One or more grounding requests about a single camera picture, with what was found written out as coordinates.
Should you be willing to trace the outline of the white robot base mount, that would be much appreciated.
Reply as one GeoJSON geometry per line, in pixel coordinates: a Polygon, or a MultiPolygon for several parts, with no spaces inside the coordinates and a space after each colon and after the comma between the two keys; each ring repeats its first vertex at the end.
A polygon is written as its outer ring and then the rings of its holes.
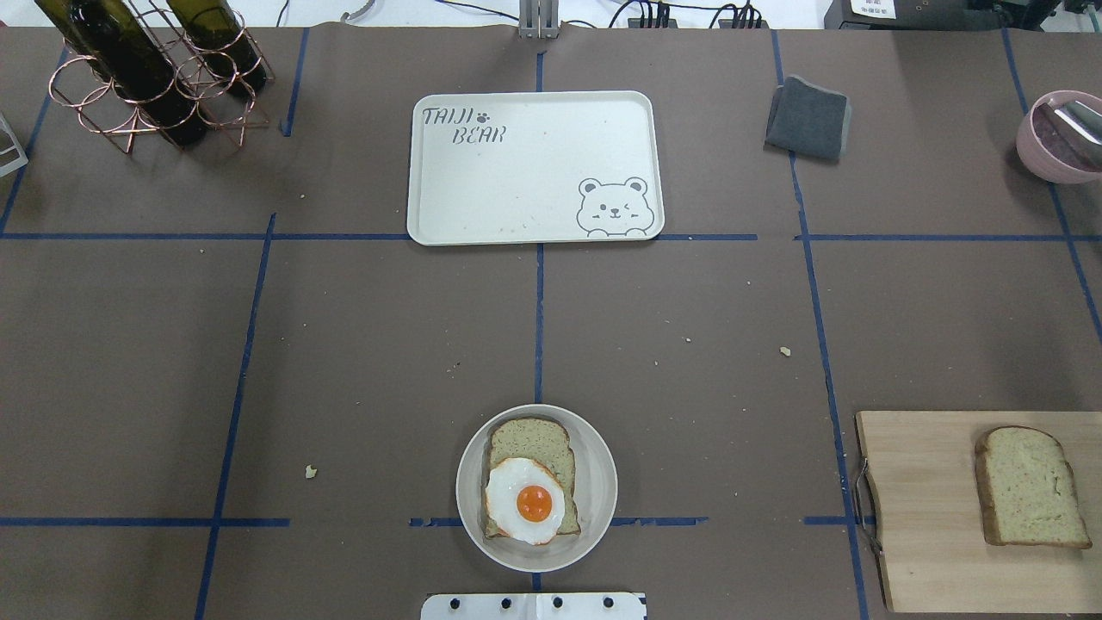
{"type": "Polygon", "coordinates": [[[644,592],[441,592],[421,619],[647,619],[644,592]]]}

